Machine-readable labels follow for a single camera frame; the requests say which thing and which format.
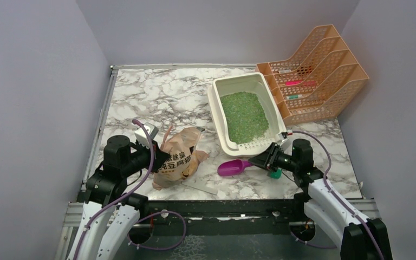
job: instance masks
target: wall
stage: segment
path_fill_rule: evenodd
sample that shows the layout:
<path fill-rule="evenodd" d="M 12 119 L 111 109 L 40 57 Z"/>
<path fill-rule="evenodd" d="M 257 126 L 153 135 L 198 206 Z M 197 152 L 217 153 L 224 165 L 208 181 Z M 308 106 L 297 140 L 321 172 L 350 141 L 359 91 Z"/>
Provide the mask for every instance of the wall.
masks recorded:
<path fill-rule="evenodd" d="M 370 76 L 339 116 L 396 259 L 416 259 L 416 1 L 361 0 L 343 37 Z"/>
<path fill-rule="evenodd" d="M 74 0 L 0 1 L 0 259 L 53 259 L 110 70 Z"/>
<path fill-rule="evenodd" d="M 77 0 L 114 65 L 289 58 L 311 29 L 342 31 L 359 0 Z"/>

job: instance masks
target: desktop file organizer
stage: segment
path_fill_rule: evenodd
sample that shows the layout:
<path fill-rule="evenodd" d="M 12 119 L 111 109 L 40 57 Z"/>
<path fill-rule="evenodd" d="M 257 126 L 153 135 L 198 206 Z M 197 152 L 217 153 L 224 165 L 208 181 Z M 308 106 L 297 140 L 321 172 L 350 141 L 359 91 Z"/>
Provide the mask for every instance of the desktop file organizer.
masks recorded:
<path fill-rule="evenodd" d="M 315 27 L 291 58 L 256 71 L 285 125 L 337 117 L 369 79 L 333 25 Z"/>

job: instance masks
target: purple scoop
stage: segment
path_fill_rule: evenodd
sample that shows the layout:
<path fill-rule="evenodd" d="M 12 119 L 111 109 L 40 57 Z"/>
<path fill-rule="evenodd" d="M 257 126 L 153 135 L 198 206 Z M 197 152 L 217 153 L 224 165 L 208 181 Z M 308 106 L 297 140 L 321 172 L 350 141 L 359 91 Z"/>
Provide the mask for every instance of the purple scoop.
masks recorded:
<path fill-rule="evenodd" d="M 218 167 L 219 176 L 234 176 L 242 173 L 245 168 L 253 166 L 249 161 L 242 161 L 236 159 L 233 161 L 227 161 Z"/>

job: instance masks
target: marble tabletop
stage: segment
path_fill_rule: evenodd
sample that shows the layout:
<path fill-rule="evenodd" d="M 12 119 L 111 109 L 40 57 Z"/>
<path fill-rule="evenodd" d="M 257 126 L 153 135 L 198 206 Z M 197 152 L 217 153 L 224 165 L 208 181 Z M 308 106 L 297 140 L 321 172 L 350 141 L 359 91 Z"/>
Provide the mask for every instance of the marble tabletop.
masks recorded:
<path fill-rule="evenodd" d="M 256 167 L 247 168 L 241 175 L 231 177 L 220 177 L 216 172 L 218 165 L 232 158 L 224 154 L 220 147 L 211 120 L 206 89 L 216 78 L 253 71 L 252 68 L 120 69 L 103 129 L 96 165 L 103 158 L 102 151 L 109 137 L 123 134 L 132 141 L 135 140 L 134 131 L 137 126 L 132 123 L 133 118 L 157 126 L 160 129 L 155 138 L 158 143 L 161 143 L 170 125 L 173 125 L 170 136 L 184 127 L 199 126 L 206 131 L 197 149 L 205 151 L 210 157 L 202 162 L 198 171 L 186 181 L 214 188 L 218 191 L 217 195 L 185 185 L 158 191 L 152 187 L 152 175 L 136 191 L 137 193 L 154 200 L 292 198 L 301 190 L 285 176 L 272 179 L 267 176 L 265 170 Z M 360 188 L 336 119 L 303 123 L 287 128 L 306 131 L 317 136 L 331 153 L 333 165 L 328 176 L 334 187 L 346 198 L 361 198 Z M 310 142 L 314 149 L 315 165 L 324 171 L 328 166 L 324 151 L 316 141 Z M 137 177 L 138 175 L 134 174 L 128 178 L 128 181 L 133 181 Z"/>

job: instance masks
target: brown paper bag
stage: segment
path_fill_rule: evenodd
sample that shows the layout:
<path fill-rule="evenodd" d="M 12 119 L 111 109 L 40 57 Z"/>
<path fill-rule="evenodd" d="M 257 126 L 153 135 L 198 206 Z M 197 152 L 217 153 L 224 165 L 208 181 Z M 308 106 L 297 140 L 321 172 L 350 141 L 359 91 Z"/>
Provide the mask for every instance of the brown paper bag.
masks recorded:
<path fill-rule="evenodd" d="M 154 189 L 161 190 L 179 184 L 197 171 L 198 165 L 209 157 L 207 153 L 196 150 L 201 137 L 199 129 L 188 127 L 162 145 L 161 150 L 169 153 L 170 158 L 154 174 Z"/>

